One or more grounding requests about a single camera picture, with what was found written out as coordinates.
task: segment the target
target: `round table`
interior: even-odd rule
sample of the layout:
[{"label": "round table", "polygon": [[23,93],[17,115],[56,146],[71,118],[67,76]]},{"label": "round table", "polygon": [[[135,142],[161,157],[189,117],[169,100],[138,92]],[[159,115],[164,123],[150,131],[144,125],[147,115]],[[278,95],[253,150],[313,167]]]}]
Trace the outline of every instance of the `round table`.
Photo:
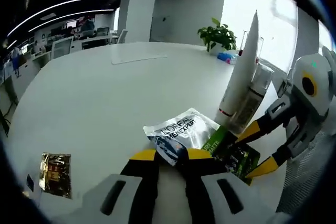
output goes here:
[{"label": "round table", "polygon": [[[141,60],[147,56],[163,58]],[[138,61],[113,65],[113,57]],[[150,147],[143,126],[189,108],[213,119],[232,70],[205,47],[161,42],[108,45],[52,60],[31,82],[13,116],[5,146],[14,171],[19,178],[37,173],[43,152],[71,154],[72,199],[42,193],[39,200],[49,218],[66,220],[81,208],[86,192]],[[253,119],[276,99],[271,85]],[[250,145],[262,162],[285,141],[280,126]],[[284,164],[251,185],[273,210],[285,174]],[[172,222],[191,223],[191,216],[182,177],[164,167],[153,223]]]}]

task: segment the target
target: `green plant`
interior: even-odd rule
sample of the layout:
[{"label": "green plant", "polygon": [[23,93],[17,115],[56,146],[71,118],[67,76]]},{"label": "green plant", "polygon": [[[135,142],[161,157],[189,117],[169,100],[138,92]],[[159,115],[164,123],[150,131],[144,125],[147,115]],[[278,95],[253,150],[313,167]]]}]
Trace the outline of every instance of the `green plant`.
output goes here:
[{"label": "green plant", "polygon": [[236,50],[236,37],[233,31],[227,29],[228,26],[225,24],[221,26],[220,22],[215,18],[212,18],[212,22],[216,27],[203,27],[197,32],[204,45],[206,45],[206,50],[209,52],[217,43],[221,44],[226,50]]}]

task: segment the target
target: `white tube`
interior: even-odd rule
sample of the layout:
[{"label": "white tube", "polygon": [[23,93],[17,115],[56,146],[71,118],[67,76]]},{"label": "white tube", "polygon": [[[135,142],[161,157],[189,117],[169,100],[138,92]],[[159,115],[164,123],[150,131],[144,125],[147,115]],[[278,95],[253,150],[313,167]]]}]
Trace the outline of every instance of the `white tube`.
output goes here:
[{"label": "white tube", "polygon": [[248,33],[243,54],[238,57],[229,84],[219,104],[215,122],[226,126],[230,118],[238,110],[244,98],[256,69],[256,56],[259,41],[258,14],[255,13]]}]

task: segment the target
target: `robotic claw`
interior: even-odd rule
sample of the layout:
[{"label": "robotic claw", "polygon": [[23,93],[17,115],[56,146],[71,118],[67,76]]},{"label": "robotic claw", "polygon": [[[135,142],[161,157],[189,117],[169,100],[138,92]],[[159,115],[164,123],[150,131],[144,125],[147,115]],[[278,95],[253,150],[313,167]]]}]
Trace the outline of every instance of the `robotic claw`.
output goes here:
[{"label": "robotic claw", "polygon": [[299,58],[294,66],[291,83],[285,93],[253,121],[239,136],[236,145],[252,142],[269,134],[279,125],[286,127],[292,118],[298,125],[271,157],[247,174],[247,178],[271,173],[286,160],[301,154],[322,129],[329,105],[336,95],[336,54],[326,47],[322,55]]}]

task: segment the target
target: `black circle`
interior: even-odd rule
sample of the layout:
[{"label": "black circle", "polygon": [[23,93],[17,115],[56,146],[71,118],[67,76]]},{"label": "black circle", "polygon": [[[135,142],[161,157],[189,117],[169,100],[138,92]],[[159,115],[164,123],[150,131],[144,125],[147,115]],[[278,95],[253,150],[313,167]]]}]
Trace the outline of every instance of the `black circle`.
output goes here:
[{"label": "black circle", "polygon": [[308,77],[304,77],[302,79],[302,87],[308,95],[313,95],[315,92],[314,84],[311,82],[311,80]]}]

